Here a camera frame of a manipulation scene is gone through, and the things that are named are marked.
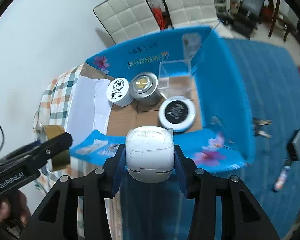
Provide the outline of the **person's left hand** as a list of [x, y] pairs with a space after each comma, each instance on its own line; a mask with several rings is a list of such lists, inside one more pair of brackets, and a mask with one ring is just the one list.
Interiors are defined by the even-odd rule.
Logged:
[[0, 223], [10, 216], [11, 211], [19, 217], [18, 219], [23, 226], [28, 223], [31, 212], [27, 205], [27, 198], [20, 190], [14, 194], [11, 202], [8, 198], [0, 200]]

